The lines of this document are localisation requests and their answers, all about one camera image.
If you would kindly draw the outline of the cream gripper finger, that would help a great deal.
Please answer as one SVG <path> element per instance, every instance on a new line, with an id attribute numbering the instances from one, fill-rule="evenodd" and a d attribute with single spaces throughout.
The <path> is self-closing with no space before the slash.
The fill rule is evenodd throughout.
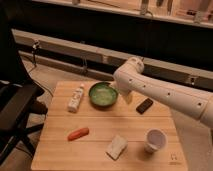
<path id="1" fill-rule="evenodd" d="M 132 94 L 129 93 L 129 94 L 124 94 L 122 96 L 122 98 L 124 99 L 124 101 L 127 103 L 127 104 L 130 104 L 132 102 Z"/>

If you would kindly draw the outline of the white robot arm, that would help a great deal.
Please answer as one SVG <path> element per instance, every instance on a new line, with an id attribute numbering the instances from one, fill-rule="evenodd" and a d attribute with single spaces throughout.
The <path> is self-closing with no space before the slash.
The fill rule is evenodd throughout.
<path id="1" fill-rule="evenodd" d="M 123 96 L 136 91 L 167 105 L 213 129 L 213 93 L 142 74 L 144 63 L 138 57 L 129 58 L 113 74 L 114 85 Z"/>

